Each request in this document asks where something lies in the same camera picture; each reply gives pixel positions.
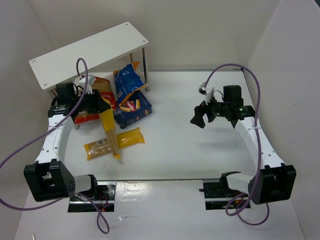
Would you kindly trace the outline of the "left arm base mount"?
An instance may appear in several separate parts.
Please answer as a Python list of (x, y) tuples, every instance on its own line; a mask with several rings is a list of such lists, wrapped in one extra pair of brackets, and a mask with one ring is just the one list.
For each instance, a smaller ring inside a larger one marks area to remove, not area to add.
[[(115, 196), (116, 196), (115, 181), (98, 181), (97, 193), (89, 198), (94, 202), (96, 207), (102, 212), (114, 212)], [(73, 196), (69, 200), (68, 213), (92, 213), (96, 212), (95, 207), (84, 197)]]

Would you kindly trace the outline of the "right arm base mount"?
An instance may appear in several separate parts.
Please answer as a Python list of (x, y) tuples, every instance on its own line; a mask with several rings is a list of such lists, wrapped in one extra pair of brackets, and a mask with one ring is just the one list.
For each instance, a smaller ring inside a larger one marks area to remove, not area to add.
[(227, 203), (241, 193), (238, 190), (223, 190), (223, 186), (218, 178), (204, 180), (202, 188), (198, 191), (204, 195), (205, 209), (207, 211), (225, 210)]

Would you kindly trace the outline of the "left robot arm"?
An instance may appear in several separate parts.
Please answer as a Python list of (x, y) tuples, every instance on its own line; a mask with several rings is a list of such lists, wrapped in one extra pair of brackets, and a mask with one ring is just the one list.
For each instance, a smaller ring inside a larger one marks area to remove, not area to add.
[(90, 198), (98, 193), (93, 174), (73, 176), (67, 169), (66, 148), (78, 113), (105, 114), (111, 109), (96, 89), (81, 97), (76, 95), (74, 84), (58, 84), (57, 96), (48, 110), (49, 134), (34, 163), (26, 165), (23, 171), (36, 202), (71, 198), (77, 194)]

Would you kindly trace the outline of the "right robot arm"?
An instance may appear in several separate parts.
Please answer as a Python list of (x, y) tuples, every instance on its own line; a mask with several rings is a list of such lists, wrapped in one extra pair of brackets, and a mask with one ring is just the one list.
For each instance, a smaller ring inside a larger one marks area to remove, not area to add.
[(203, 129), (206, 125), (204, 116), (210, 123), (216, 118), (225, 118), (241, 136), (257, 169), (255, 176), (239, 171), (223, 173), (219, 178), (222, 192), (245, 193), (256, 205), (288, 200), (296, 179), (296, 169), (285, 164), (275, 152), (259, 120), (255, 118), (254, 108), (244, 104), (242, 88), (239, 85), (224, 86), (221, 102), (216, 100), (212, 86), (202, 84), (198, 91), (205, 96), (205, 100), (194, 108), (191, 124)]

